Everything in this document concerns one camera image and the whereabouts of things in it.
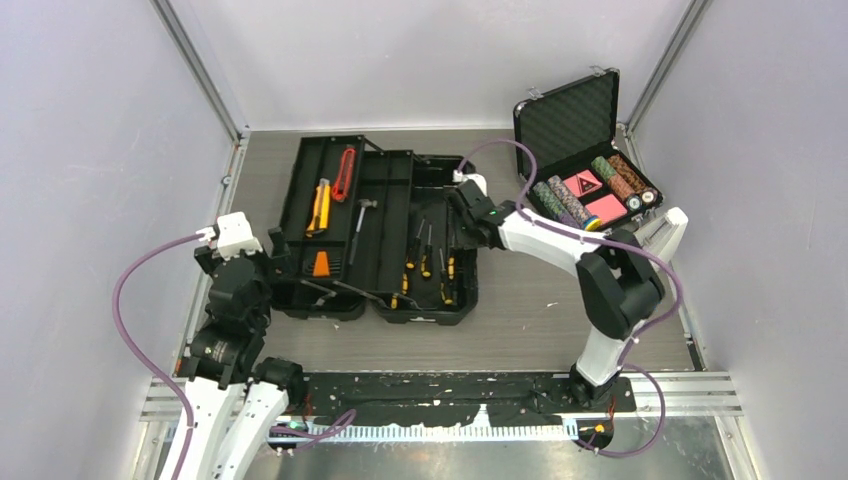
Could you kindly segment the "yellow utility knife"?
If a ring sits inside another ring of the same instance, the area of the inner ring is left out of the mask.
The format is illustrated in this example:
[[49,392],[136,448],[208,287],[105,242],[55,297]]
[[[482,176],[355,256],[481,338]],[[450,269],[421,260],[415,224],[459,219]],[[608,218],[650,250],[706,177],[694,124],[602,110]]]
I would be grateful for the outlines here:
[[327,178],[321,178],[316,187],[312,218],[305,231],[307,238],[320,235],[328,228],[331,203],[329,180]]

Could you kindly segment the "black plastic toolbox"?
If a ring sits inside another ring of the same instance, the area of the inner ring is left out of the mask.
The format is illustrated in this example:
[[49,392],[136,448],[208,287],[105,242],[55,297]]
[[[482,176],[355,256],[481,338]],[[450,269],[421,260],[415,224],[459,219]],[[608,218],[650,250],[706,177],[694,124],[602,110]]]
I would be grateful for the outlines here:
[[[339,170],[343,150],[357,151],[349,196],[343,203],[332,200],[328,228],[307,238],[316,187],[327,178],[330,187]],[[411,150],[387,150],[361,135],[322,136],[301,139],[276,227],[295,259],[293,283],[273,288],[271,305],[299,319],[331,318],[349,321],[372,307],[385,321],[395,324],[430,322],[441,326],[459,324],[477,305],[479,298],[477,253],[464,250],[455,241],[454,301],[444,305],[440,292],[439,248],[448,256],[448,241],[456,233],[456,217],[447,193],[453,187],[452,171],[473,173],[475,168],[457,155],[418,154]],[[351,242],[360,211],[360,199],[379,202],[366,212],[353,265],[348,264]],[[414,270],[405,268],[406,252],[421,220],[420,258]],[[420,274],[420,259],[432,224],[432,277]],[[337,252],[344,264],[338,276],[313,278],[306,264],[319,250]],[[400,288],[401,276],[409,277],[408,295],[420,310],[389,306]]]

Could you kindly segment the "small black screwdriver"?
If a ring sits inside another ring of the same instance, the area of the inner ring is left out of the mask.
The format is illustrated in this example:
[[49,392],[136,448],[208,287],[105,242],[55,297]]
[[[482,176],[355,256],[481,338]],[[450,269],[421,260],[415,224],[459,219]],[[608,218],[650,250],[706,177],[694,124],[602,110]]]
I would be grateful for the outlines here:
[[348,258],[348,264],[349,265],[353,265],[354,261],[355,261],[355,257],[356,257],[358,245],[359,245],[359,240],[360,240],[360,237],[361,237],[361,230],[362,230],[362,226],[363,226],[364,219],[365,219],[365,216],[366,216],[366,212],[369,209],[376,209],[378,204],[379,204],[379,202],[377,200],[373,200],[373,199],[360,199],[358,201],[358,203],[359,203],[359,206],[360,206],[360,211],[359,211],[354,235],[352,237],[350,256]]

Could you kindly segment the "orange black brush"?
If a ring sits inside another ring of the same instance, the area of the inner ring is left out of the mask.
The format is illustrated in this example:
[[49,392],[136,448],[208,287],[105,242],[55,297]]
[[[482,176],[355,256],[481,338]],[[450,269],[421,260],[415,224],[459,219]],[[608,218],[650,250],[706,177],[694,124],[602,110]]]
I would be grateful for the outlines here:
[[338,276],[344,264],[343,256],[337,252],[319,250],[305,267],[305,272],[313,278]]

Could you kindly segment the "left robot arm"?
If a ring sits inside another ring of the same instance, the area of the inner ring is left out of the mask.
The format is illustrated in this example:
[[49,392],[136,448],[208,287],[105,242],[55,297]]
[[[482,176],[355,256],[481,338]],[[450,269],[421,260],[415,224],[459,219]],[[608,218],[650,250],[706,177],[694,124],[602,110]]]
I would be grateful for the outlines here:
[[270,259],[246,220],[200,230],[195,257],[212,279],[207,320],[188,347],[183,411],[161,476],[241,479],[275,420],[307,398],[301,365],[258,358],[270,324]]

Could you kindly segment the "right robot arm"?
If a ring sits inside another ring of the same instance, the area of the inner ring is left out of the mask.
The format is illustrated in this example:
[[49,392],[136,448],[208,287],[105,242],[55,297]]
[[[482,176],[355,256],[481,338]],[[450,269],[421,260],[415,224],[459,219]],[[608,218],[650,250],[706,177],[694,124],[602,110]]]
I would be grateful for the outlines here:
[[527,254],[577,279],[591,329],[566,385],[577,406],[598,409],[610,398],[627,339],[663,300],[662,281],[631,232],[605,236],[521,210],[513,201],[495,204],[482,180],[453,174],[448,199],[459,218],[460,247]]

